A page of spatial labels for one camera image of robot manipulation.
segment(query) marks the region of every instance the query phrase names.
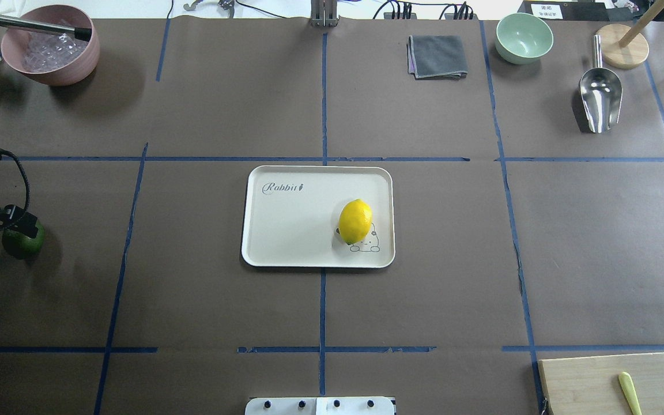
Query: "round wooden base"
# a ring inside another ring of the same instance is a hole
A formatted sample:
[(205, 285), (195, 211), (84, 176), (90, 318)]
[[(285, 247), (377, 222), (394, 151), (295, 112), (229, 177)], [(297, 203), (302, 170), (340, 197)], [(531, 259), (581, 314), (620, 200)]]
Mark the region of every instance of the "round wooden base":
[(625, 47), (619, 46), (619, 40), (629, 32), (631, 27), (624, 24), (609, 24), (596, 32), (601, 35), (601, 52), (603, 61), (620, 69), (631, 69), (640, 66), (647, 60), (650, 46), (647, 39), (638, 33)]

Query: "black cable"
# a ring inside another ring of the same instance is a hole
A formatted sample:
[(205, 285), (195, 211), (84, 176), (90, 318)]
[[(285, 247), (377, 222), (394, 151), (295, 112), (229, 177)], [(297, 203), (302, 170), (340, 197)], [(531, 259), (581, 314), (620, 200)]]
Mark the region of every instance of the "black cable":
[(473, 15), (475, 15), (475, 12), (473, 11), (473, 8), (468, 6), (468, 8), (466, 8), (466, 14), (465, 14), (466, 18), (465, 18), (465, 20), (473, 20)]
[(255, 7), (255, 6), (245, 5), (245, 3), (240, 3), (240, 2), (238, 2), (237, 0), (235, 0), (235, 3), (237, 3), (237, 4), (240, 5), (240, 6), (247, 7), (247, 8), (249, 8), (249, 9), (257, 10), (257, 11), (259, 11), (259, 12), (261, 12), (261, 13), (266, 13), (266, 15), (271, 15), (271, 16), (278, 17), (278, 18), (287, 18), (287, 16), (280, 16), (280, 15), (277, 15), (277, 14), (275, 14), (275, 13), (271, 13), (271, 12), (269, 12), (269, 11), (267, 11), (267, 10), (258, 9), (258, 8)]
[(442, 16), (445, 16), (445, 12), (446, 12), (447, 9), (449, 9), (450, 7), (454, 7), (454, 8), (455, 8), (455, 10), (452, 12), (452, 13), (453, 13), (453, 17), (454, 17), (454, 15), (458, 14), (458, 5), (447, 5), (447, 6), (442, 10), (442, 13), (440, 13), (440, 17), (438, 17), (437, 20), (442, 20)]
[(393, 16), (393, 14), (396, 13), (396, 7), (393, 4), (397, 3), (398, 5), (398, 2), (396, 0), (386, 0), (385, 3), (380, 5), (379, 10), (376, 10), (376, 14), (373, 15), (373, 20), (376, 20), (376, 17), (380, 13), (380, 11), (383, 10), (383, 8), (386, 7), (386, 5), (388, 5), (388, 3), (391, 3), (391, 16)]
[[(393, 4), (394, 4), (394, 3), (397, 3), (397, 4), (398, 4), (398, 1), (397, 1), (397, 0), (386, 0), (385, 3), (383, 3), (382, 5), (380, 5), (379, 10), (376, 10), (376, 14), (373, 15), (373, 19), (375, 19), (375, 18), (378, 16), (378, 14), (380, 13), (380, 11), (383, 10), (383, 8), (386, 7), (386, 5), (388, 5), (388, 3), (391, 3), (391, 8), (392, 8), (391, 13), (392, 13), (392, 17), (393, 17), (393, 15), (395, 15), (395, 13), (396, 13), (396, 8), (394, 7)], [(445, 9), (442, 10), (442, 13), (440, 14), (440, 19), (442, 18), (442, 16), (445, 15), (445, 10), (447, 10), (448, 7), (454, 6), (454, 7), (455, 7), (455, 12), (457, 13), (457, 11), (458, 11), (458, 5), (454, 5), (453, 3), (414, 3), (414, 2), (405, 2), (404, 5), (405, 5), (406, 3), (408, 3), (408, 5), (409, 5), (409, 13), (411, 13), (411, 7), (412, 7), (412, 5), (417, 5), (417, 6), (446, 6)]]
[(461, 5), (461, 12), (458, 14), (458, 20), (468, 20), (468, 9), (470, 9), (468, 2), (463, 2), (463, 5)]
[(13, 220), (10, 223), (5, 224), (5, 226), (2, 226), (0, 228), (0, 232), (2, 232), (16, 225), (27, 214), (27, 209), (29, 209), (29, 181), (27, 180), (27, 175), (24, 173), (24, 168), (22, 167), (22, 164), (19, 163), (19, 158), (17, 158), (17, 156), (15, 156), (11, 152), (8, 152), (7, 150), (2, 150), (2, 149), (0, 149), (0, 154), (8, 156), (12, 160), (14, 160), (14, 163), (16, 163), (17, 168), (19, 169), (19, 173), (22, 175), (22, 180), (24, 181), (24, 208), (22, 208), (22, 215), (19, 218), (16, 218), (16, 220)]

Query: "lemon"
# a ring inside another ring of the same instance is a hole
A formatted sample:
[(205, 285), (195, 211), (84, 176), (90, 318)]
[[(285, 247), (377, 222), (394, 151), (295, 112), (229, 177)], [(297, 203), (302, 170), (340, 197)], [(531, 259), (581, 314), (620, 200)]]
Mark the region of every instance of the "lemon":
[(345, 205), (339, 215), (339, 235), (348, 244), (360, 242), (371, 230), (374, 213), (367, 203), (355, 199)]

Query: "yellow knife handle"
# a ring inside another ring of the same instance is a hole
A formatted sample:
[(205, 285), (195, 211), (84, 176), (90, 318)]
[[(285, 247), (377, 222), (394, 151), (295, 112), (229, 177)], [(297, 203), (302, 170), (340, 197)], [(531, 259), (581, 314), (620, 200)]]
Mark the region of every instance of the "yellow knife handle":
[(619, 375), (619, 384), (621, 384), (621, 389), (624, 391), (624, 397), (627, 399), (629, 408), (632, 409), (634, 415), (642, 415), (642, 410), (640, 409), (640, 401), (637, 399), (637, 391), (635, 391), (635, 383), (632, 381), (632, 377), (629, 373), (623, 371)]

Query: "white tray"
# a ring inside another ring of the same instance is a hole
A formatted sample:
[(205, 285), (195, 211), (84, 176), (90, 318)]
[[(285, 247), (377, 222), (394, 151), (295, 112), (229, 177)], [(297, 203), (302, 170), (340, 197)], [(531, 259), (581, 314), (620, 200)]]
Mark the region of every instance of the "white tray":
[[(371, 206), (373, 226), (348, 245), (337, 222), (355, 199)], [(395, 257), (393, 182), (378, 167), (261, 165), (250, 173), (242, 257), (255, 266), (383, 268)]]

